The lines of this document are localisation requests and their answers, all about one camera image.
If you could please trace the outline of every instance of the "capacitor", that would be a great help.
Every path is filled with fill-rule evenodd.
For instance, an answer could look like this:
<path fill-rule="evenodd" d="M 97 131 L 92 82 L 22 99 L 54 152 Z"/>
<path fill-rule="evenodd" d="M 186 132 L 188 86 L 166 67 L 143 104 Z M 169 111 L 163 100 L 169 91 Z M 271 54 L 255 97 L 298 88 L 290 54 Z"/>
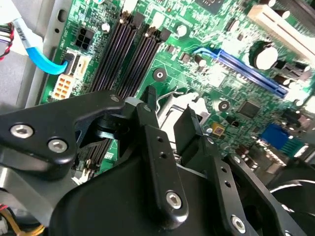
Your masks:
<path fill-rule="evenodd" d="M 273 7 L 276 4 L 276 0 L 260 0 L 260 4 L 266 4 L 269 7 Z"/>
<path fill-rule="evenodd" d="M 109 33 L 109 31 L 110 31 L 110 25 L 109 25 L 108 23 L 104 23 L 104 24 L 102 25 L 102 31 L 103 31 L 104 33 Z"/>
<path fill-rule="evenodd" d="M 303 101 L 303 100 L 299 100 L 299 99 L 295 99 L 294 102 L 293 102 L 293 104 L 294 104 L 295 106 L 297 106 L 297 107 L 302 106 L 303 103 L 304 103 L 304 101 Z"/>
<path fill-rule="evenodd" d="M 283 19 L 287 19 L 290 16 L 290 11 L 286 10 L 275 10 L 275 12 L 281 16 Z"/>
<path fill-rule="evenodd" d="M 196 55 L 194 60 L 200 67 L 205 67 L 207 64 L 207 61 L 199 55 Z"/>
<path fill-rule="evenodd" d="M 180 25 L 177 27 L 176 32 L 179 37 L 183 37 L 187 34 L 187 27 L 185 25 Z"/>
<path fill-rule="evenodd" d="M 274 77 L 274 80 L 280 85 L 288 86 L 290 84 L 290 79 L 285 78 L 281 75 L 276 75 Z"/>
<path fill-rule="evenodd" d="M 296 68 L 298 68 L 302 72 L 306 72 L 306 71 L 309 71 L 311 69 L 311 66 L 300 63 L 300 62 L 296 62 L 295 66 L 296 66 Z"/>
<path fill-rule="evenodd" d="M 245 155 L 247 155 L 250 151 L 243 144 L 240 144 L 238 149 Z"/>
<path fill-rule="evenodd" d="M 278 60 L 278 55 L 276 48 L 264 45 L 255 52 L 254 66 L 259 70 L 269 70 Z"/>
<path fill-rule="evenodd" d="M 238 148 L 235 150 L 236 154 L 239 155 L 241 158 L 245 158 L 246 155 Z"/>
<path fill-rule="evenodd" d="M 234 127 L 239 127 L 240 123 L 238 121 L 236 121 L 235 117 L 232 116 L 227 116 L 225 119 L 230 125 L 234 126 Z"/>

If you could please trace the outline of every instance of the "screw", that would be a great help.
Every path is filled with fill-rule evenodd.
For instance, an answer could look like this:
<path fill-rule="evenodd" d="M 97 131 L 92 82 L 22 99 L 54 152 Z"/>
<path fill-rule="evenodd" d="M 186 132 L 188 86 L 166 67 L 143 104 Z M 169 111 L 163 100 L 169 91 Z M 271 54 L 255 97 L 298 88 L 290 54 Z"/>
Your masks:
<path fill-rule="evenodd" d="M 10 132 L 17 138 L 26 139 L 33 135 L 33 129 L 25 124 L 17 124 L 11 127 Z"/>
<path fill-rule="evenodd" d="M 241 163 L 241 160 L 237 157 L 237 156 L 233 156 L 234 161 L 236 161 L 237 163 Z"/>
<path fill-rule="evenodd" d="M 53 139 L 49 141 L 48 148 L 53 152 L 62 153 L 67 150 L 68 145 L 65 141 L 62 141 L 60 139 Z"/>
<path fill-rule="evenodd" d="M 166 194 L 166 200 L 174 209 L 179 209 L 182 207 L 181 198 L 174 192 L 168 192 Z"/>
<path fill-rule="evenodd" d="M 119 98 L 114 94 L 110 95 L 110 99 L 112 99 L 114 102 L 119 102 Z"/>
<path fill-rule="evenodd" d="M 144 110 L 146 110 L 146 111 L 148 111 L 148 112 L 151 111 L 151 109 L 150 109 L 150 107 L 149 107 L 148 105 L 145 105 L 145 106 L 144 106 Z"/>
<path fill-rule="evenodd" d="M 213 139 L 212 138 L 208 138 L 208 141 L 209 141 L 209 143 L 211 143 L 211 144 L 215 144 L 215 141 L 213 141 Z"/>
<path fill-rule="evenodd" d="M 231 221 L 232 221 L 233 226 L 237 229 L 238 232 L 240 232 L 241 234 L 244 234 L 246 232 L 244 222 L 241 221 L 241 219 L 238 218 L 236 215 L 232 215 Z"/>

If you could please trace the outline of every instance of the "chip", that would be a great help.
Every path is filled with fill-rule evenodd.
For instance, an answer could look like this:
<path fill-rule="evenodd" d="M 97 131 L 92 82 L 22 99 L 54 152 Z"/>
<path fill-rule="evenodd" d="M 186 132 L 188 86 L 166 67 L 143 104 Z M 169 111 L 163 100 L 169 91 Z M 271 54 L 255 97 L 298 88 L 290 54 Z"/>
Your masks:
<path fill-rule="evenodd" d="M 259 110 L 259 106 L 252 102 L 245 101 L 238 112 L 247 118 L 253 119 L 258 114 Z"/>
<path fill-rule="evenodd" d="M 169 53 L 172 53 L 174 51 L 174 49 L 175 49 L 175 47 L 170 45 L 167 50 Z"/>
<path fill-rule="evenodd" d="M 217 122 L 213 122 L 212 124 L 212 133 L 217 136 L 222 136 L 222 134 L 225 132 L 225 127 Z"/>
<path fill-rule="evenodd" d="M 187 63 L 190 61 L 191 56 L 189 56 L 188 54 L 184 53 L 183 57 L 182 57 L 182 61 Z"/>
<path fill-rule="evenodd" d="M 196 0 L 196 3 L 208 10 L 211 14 L 217 15 L 224 0 Z"/>

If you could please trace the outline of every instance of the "white pci slot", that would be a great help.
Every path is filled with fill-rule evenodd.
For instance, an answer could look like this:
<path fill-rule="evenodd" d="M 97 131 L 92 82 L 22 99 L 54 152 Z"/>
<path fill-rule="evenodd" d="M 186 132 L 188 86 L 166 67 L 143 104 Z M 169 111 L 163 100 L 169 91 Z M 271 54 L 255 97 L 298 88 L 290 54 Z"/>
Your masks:
<path fill-rule="evenodd" d="M 301 58 L 315 64 L 315 47 L 268 5 L 253 6 L 248 13 L 248 17 L 297 53 Z"/>

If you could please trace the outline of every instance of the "ram slot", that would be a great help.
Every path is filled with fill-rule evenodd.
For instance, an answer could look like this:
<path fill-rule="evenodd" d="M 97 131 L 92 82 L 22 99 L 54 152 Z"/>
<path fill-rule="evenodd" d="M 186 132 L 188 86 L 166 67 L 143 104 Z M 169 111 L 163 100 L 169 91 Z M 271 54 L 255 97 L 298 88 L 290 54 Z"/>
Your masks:
<path fill-rule="evenodd" d="M 163 29 L 152 36 L 145 33 L 137 47 L 131 62 L 118 88 L 122 98 L 135 96 L 162 42 L 170 36 L 170 31 Z"/>
<path fill-rule="evenodd" d="M 130 17 L 121 15 L 105 48 L 90 92 L 112 88 L 143 20 L 144 16 L 140 13 Z"/>

